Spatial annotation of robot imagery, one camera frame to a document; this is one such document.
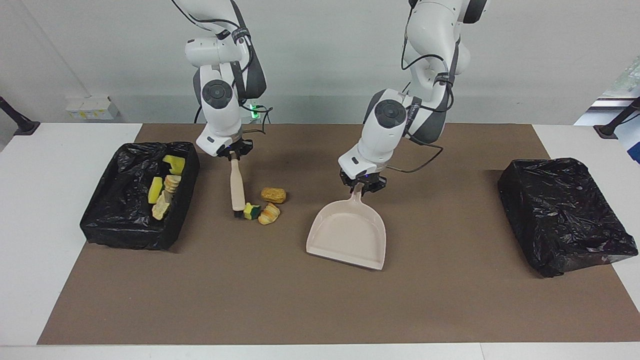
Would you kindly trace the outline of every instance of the white dustpan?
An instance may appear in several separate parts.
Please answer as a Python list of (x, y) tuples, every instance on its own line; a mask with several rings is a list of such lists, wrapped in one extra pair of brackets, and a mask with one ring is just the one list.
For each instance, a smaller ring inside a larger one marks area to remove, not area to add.
[(332, 202), (316, 216), (307, 252), (323, 258), (382, 270), (387, 232), (380, 215), (362, 203), (362, 185), (349, 200)]

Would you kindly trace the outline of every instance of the bin lined with black bag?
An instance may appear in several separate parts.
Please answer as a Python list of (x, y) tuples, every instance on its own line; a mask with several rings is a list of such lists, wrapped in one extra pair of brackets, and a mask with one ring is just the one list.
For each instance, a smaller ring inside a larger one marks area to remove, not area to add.
[(527, 261), (542, 276), (638, 255), (634, 238), (576, 159), (515, 160), (498, 189)]
[[(165, 155), (185, 159), (182, 180), (162, 220), (152, 217), (149, 187), (169, 173)], [(126, 143), (113, 155), (80, 221), (90, 243), (127, 249), (168, 250), (187, 215), (200, 162), (190, 142)]]

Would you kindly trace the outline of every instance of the blue object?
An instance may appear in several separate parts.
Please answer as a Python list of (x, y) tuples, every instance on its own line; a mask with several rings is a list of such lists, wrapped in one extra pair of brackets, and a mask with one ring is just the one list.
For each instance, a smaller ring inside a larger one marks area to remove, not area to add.
[(633, 160), (640, 163), (640, 142), (627, 151)]

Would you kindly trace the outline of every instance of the wooden handle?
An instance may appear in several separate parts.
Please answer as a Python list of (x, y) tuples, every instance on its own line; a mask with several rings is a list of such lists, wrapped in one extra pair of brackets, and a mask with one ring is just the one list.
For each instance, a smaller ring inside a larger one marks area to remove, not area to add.
[(234, 211), (244, 210), (244, 185), (238, 159), (231, 159), (231, 206)]

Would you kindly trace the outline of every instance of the brown table surface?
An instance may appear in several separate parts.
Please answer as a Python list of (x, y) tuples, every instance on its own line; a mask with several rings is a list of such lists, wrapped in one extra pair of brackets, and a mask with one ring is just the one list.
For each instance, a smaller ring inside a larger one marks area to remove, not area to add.
[[(305, 253), (317, 212), (348, 197), (337, 158), (361, 126), (273, 125), (247, 136), (247, 200), (289, 200), (274, 224), (234, 219), (227, 160), (201, 154), (169, 252), (86, 244), (39, 344), (318, 344), (640, 341), (640, 315), (611, 266), (543, 279), (511, 232), (496, 182), (548, 158), (531, 126), (450, 124), (423, 171), (385, 171), (367, 194), (387, 227), (381, 272)], [(193, 141), (202, 126), (144, 125), (137, 142)], [(432, 150), (403, 141), (410, 168)]]

